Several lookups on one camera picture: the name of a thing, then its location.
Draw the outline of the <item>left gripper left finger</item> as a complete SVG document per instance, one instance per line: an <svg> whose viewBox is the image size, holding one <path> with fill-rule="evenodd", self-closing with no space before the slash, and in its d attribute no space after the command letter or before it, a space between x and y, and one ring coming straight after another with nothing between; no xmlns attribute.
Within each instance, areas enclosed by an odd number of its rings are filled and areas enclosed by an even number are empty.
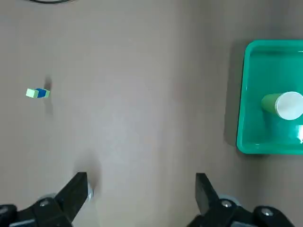
<svg viewBox="0 0 303 227"><path fill-rule="evenodd" d="M55 196L46 196L23 210L1 204L2 227L71 227L89 196L88 176L78 172Z"/></svg>

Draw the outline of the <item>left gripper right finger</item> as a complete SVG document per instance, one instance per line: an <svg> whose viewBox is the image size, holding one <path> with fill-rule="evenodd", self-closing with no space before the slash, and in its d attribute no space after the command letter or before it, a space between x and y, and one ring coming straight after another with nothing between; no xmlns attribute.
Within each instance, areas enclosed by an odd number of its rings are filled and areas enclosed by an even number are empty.
<svg viewBox="0 0 303 227"><path fill-rule="evenodd" d="M257 206L253 211L243 208L230 196L219 196L205 173L196 173L195 198L200 214L189 227L293 227L280 210Z"/></svg>

